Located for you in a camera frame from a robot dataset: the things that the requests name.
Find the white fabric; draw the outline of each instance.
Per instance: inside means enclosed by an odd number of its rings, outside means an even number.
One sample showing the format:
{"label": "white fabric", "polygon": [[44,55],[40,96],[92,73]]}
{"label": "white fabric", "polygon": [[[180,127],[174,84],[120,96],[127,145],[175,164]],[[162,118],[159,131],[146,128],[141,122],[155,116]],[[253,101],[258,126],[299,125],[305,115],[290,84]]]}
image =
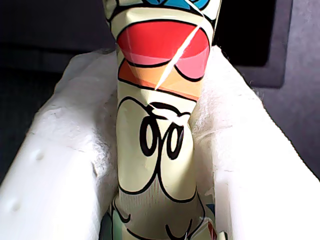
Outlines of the white fabric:
{"label": "white fabric", "polygon": [[[98,239],[117,188],[116,79],[114,52],[71,60],[0,187],[1,240]],[[218,47],[189,123],[199,191],[215,181],[218,232],[320,238],[319,181]]]}

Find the red shape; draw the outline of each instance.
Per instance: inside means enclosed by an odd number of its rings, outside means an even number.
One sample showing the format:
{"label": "red shape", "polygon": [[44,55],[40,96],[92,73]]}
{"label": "red shape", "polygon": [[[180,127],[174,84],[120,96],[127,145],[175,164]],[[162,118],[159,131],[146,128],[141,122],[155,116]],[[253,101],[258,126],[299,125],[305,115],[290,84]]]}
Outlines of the red shape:
{"label": "red shape", "polygon": [[[139,22],[124,29],[117,38],[124,57],[138,65],[156,65],[173,58],[196,26],[178,21]],[[183,75],[197,79],[204,75],[209,41],[199,29],[176,66]]]}
{"label": "red shape", "polygon": [[214,230],[214,227],[212,226],[211,222],[208,221],[208,229],[210,231],[211,239],[216,240],[217,239],[217,234],[216,231]]}

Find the cartoon character figure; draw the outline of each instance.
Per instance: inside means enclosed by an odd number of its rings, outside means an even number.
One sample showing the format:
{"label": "cartoon character figure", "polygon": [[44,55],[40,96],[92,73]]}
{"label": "cartoon character figure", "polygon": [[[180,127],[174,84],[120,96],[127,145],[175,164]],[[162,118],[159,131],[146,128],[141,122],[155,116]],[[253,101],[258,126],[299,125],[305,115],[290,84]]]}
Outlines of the cartoon character figure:
{"label": "cartoon character figure", "polygon": [[[117,240],[213,240],[214,216],[197,193],[189,117],[213,38],[215,17],[184,0],[108,0],[118,44],[116,121],[119,193],[110,208]],[[205,9],[214,0],[192,1]],[[182,56],[156,87],[197,25]]]}

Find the gray surface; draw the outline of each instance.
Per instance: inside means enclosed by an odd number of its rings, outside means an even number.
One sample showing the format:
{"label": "gray surface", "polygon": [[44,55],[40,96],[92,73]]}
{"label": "gray surface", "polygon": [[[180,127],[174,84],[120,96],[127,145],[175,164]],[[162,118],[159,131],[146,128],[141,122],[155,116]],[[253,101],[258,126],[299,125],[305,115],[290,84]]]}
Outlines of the gray surface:
{"label": "gray surface", "polygon": [[263,67],[236,67],[253,87],[280,88],[284,83],[292,0],[277,0],[269,59]]}
{"label": "gray surface", "polygon": [[0,68],[0,183],[61,74]]}
{"label": "gray surface", "polygon": [[0,67],[61,74],[64,72],[70,59],[75,55],[43,51],[38,48],[8,49],[0,47]]}
{"label": "gray surface", "polygon": [[102,0],[1,0],[0,43],[90,52],[108,46]]}
{"label": "gray surface", "polygon": [[320,177],[319,0],[293,1],[284,85],[259,89],[259,95],[273,120]]}

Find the crease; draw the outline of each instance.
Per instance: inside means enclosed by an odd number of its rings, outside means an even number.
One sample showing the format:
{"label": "crease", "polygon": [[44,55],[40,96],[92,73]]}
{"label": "crease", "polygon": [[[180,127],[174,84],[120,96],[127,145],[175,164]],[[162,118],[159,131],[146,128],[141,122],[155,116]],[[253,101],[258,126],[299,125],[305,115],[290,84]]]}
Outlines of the crease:
{"label": "crease", "polygon": [[82,150],[81,148],[77,148],[77,147],[74,147],[74,146],[71,146],[71,145],[63,144],[63,143],[57,141],[57,139],[54,139],[54,138],[51,138],[51,137],[47,137],[46,135],[44,135],[42,133],[38,133],[38,132],[36,132],[34,130],[30,130],[27,133],[26,137],[28,137],[28,135],[33,135],[33,136],[40,137],[40,138],[42,138],[42,139],[44,139],[44,140],[46,140],[48,142],[54,143],[54,144],[56,144],[56,145],[58,145],[60,147],[65,147],[65,148],[74,150],[74,151],[79,152],[79,153],[83,153],[83,154],[87,153],[86,151]]}
{"label": "crease", "polygon": [[214,135],[217,132],[220,132],[220,131],[223,131],[225,129],[229,129],[229,128],[232,128],[232,127],[233,127],[233,125],[227,125],[227,126],[220,127],[218,129],[210,129],[210,130],[204,131],[204,132],[201,133],[200,136],[195,137],[194,141],[201,142],[204,139],[209,138],[211,135]]}
{"label": "crease", "polygon": [[168,65],[165,67],[165,69],[164,69],[164,71],[163,71],[163,73],[162,73],[157,85],[155,86],[154,90],[157,90],[165,82],[165,80],[167,79],[167,77],[171,73],[172,69],[177,64],[179,59],[182,57],[182,55],[184,54],[186,48],[189,46],[189,44],[191,43],[192,39],[195,37],[197,31],[202,27],[202,24],[204,23],[204,21],[206,19],[204,14],[199,10],[199,8],[196,7],[190,0],[184,0],[184,1],[187,4],[189,4],[194,10],[196,10],[198,13],[200,13],[202,15],[202,20],[192,30],[192,32],[186,37],[186,39],[184,40],[183,44],[178,48],[178,50],[174,54],[173,58],[169,61]]}

